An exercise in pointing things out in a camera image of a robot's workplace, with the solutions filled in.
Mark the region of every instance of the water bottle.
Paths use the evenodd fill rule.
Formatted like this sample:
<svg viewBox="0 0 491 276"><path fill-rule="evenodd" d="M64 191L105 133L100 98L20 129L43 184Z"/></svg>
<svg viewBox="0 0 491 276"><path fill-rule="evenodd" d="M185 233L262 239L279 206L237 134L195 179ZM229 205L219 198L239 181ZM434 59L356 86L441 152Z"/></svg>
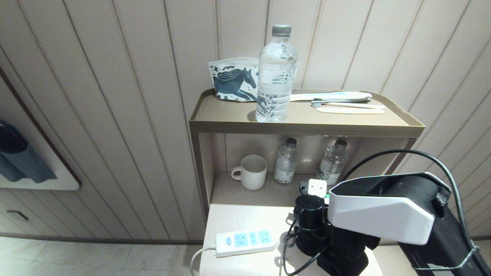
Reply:
<svg viewBox="0 0 491 276"><path fill-rule="evenodd" d="M286 121L297 67L297 52L288 43L291 32L291 25L273 25L273 40L259 55L258 122Z"/></svg>
<svg viewBox="0 0 491 276"><path fill-rule="evenodd" d="M286 143L278 148L278 157L274 167L274 178L279 183L290 183L297 167L296 151L297 140L293 138L286 139Z"/></svg>
<svg viewBox="0 0 491 276"><path fill-rule="evenodd" d="M326 180L328 189L336 185L339 175L348 161L346 145L346 141L338 139L334 146L328 147L324 152L316 178Z"/></svg>

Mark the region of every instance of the gray bottle cap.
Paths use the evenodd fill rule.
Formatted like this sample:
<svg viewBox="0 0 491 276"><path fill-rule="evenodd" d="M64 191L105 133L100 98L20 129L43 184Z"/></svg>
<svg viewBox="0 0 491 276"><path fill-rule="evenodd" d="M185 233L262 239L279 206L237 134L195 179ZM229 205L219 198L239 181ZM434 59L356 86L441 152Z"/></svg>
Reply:
<svg viewBox="0 0 491 276"><path fill-rule="evenodd" d="M289 24L274 24L273 36L275 37L290 37L292 33L292 25Z"/></svg>
<svg viewBox="0 0 491 276"><path fill-rule="evenodd" d="M286 147L287 148L296 148L297 147L297 140L293 138L288 138L286 139Z"/></svg>
<svg viewBox="0 0 491 276"><path fill-rule="evenodd" d="M338 139L336 141L336 143L334 144L334 146L338 149L345 149L347 145L348 145L348 143L346 143L346 141L341 140L341 139Z"/></svg>

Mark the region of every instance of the beige wall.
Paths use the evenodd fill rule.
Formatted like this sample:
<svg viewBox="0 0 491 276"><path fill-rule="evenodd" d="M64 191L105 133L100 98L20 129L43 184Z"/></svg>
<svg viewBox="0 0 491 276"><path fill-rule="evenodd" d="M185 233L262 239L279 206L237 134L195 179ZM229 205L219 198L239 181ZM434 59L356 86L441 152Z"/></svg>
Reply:
<svg viewBox="0 0 491 276"><path fill-rule="evenodd" d="M461 183L471 234L491 234L488 0L2 0L1 6L0 66L82 187L1 189L0 232L202 239L186 121L200 93L212 87L206 63L256 57L271 25L282 22L294 27L295 87L370 90L408 110L427 126L415 148L439 156ZM421 158L400 168L420 170L442 177ZM14 221L6 209L34 219Z"/></svg>

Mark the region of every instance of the white cable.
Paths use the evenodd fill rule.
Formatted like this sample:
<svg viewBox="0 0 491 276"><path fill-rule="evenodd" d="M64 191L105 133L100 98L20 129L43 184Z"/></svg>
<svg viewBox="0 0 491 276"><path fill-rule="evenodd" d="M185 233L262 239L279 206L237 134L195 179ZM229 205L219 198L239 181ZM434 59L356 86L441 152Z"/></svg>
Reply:
<svg viewBox="0 0 491 276"><path fill-rule="evenodd" d="M214 247L214 246L210 246L210 247L207 247L207 248L202 248L202 249L198 250L198 252L196 252L196 253L195 253L195 254L192 256L192 258L191 258L191 263L190 263L190 265L189 265L189 267L190 267L190 271L191 271L191 275L192 275L192 276L194 276L194 271L192 270L192 264L194 263L194 259L195 259L195 258L196 258L196 257L197 257L197 256L198 256L198 255L199 255L201 252L206 251L206 250L210 250L210 249L215 249L215 247Z"/></svg>

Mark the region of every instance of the horse print pouch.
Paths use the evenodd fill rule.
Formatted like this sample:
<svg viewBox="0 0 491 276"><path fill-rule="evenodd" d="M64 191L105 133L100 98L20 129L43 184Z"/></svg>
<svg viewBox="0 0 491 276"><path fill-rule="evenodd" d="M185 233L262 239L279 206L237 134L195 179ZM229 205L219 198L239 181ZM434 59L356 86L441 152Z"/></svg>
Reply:
<svg viewBox="0 0 491 276"><path fill-rule="evenodd" d="M259 60L236 57L209 62L210 74L217 98L222 100L255 102Z"/></svg>

